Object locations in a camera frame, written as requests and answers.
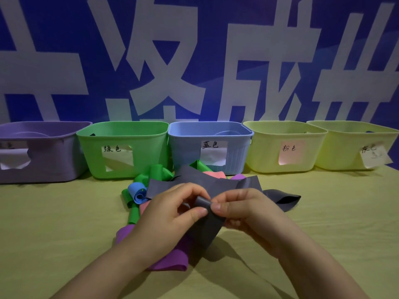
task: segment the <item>white paper label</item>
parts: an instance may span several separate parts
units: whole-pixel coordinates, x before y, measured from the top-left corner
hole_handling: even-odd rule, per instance
[[[373,143],[360,149],[363,164],[367,169],[392,163],[382,143]]]
[[[133,169],[133,151],[128,145],[103,146],[102,157],[107,172]]]
[[[23,169],[30,164],[26,141],[0,141],[0,169]]]
[[[224,166],[227,157],[227,141],[205,140],[201,142],[201,156],[205,165]]]
[[[302,164],[305,147],[306,142],[304,140],[282,141],[280,145],[280,154],[278,156],[278,164]]]

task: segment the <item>yellow table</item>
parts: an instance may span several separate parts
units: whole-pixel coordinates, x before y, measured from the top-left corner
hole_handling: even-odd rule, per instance
[[[372,298],[399,293],[399,171],[259,175],[263,189],[302,195],[289,216],[342,263]],[[45,298],[110,248],[127,222],[131,181],[0,185],[0,298]],[[187,272],[142,273],[127,298],[297,298],[278,265],[241,232],[223,228]]]

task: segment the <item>pink label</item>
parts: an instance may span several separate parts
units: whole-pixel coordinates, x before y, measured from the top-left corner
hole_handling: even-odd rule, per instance
[[[304,140],[282,141],[278,157],[279,165],[301,164],[305,146]]]

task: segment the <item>light blue basket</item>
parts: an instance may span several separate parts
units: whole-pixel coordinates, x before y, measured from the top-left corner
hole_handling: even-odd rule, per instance
[[[207,165],[211,170],[223,171],[226,175],[243,171],[254,134],[246,126],[233,121],[179,121],[171,123],[167,133],[175,170],[200,159],[202,141],[227,141],[226,164]]]

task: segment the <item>right hand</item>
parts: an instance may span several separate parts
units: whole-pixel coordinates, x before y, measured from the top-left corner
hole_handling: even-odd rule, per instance
[[[262,192],[256,189],[236,189],[212,199],[212,211],[226,217],[225,226],[251,236],[271,256],[280,257],[285,238],[296,225]]]

